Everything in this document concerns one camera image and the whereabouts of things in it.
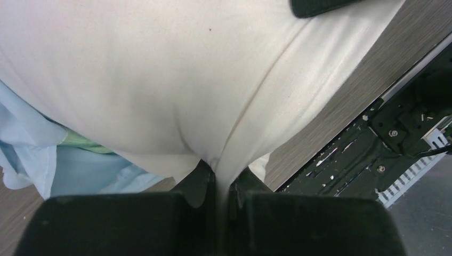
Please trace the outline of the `white pillow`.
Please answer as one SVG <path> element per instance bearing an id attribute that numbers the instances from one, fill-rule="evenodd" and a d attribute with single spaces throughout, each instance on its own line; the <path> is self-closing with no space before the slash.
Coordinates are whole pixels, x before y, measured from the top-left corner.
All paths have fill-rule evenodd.
<path id="1" fill-rule="evenodd" d="M 297 18 L 289 1 L 1 1 L 1 85 L 47 119 L 221 191 L 324 109 L 401 8 Z"/>

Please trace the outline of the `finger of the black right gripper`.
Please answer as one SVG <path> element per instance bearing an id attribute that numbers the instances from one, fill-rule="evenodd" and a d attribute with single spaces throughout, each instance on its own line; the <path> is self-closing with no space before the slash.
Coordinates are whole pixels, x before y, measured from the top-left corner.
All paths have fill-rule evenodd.
<path id="1" fill-rule="evenodd" d="M 361 0 L 290 0 L 290 8 L 297 18 L 311 18 L 341 9 Z"/>

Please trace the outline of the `light blue pillowcase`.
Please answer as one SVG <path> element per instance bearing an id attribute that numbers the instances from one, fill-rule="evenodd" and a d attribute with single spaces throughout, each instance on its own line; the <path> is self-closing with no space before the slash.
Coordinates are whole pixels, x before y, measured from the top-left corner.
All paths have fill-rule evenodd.
<path id="1" fill-rule="evenodd" d="M 47 119 L 1 85 L 1 166 L 10 189 L 44 198 L 139 193 L 163 177 Z"/>

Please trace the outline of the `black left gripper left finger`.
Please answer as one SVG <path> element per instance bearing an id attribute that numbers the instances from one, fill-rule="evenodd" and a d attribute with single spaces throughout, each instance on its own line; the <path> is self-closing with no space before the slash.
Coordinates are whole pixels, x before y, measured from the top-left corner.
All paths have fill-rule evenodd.
<path id="1" fill-rule="evenodd" d="M 200 162 L 166 192 L 53 197 L 15 255 L 213 255 L 214 190 Z"/>

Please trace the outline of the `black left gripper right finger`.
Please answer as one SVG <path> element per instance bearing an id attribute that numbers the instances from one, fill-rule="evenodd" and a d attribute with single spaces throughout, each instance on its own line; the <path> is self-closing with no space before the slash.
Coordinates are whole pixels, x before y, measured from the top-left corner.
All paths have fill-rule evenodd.
<path id="1" fill-rule="evenodd" d="M 229 188 L 229 255 L 405 255 L 388 211 L 371 199 L 272 192 L 250 170 Z"/>

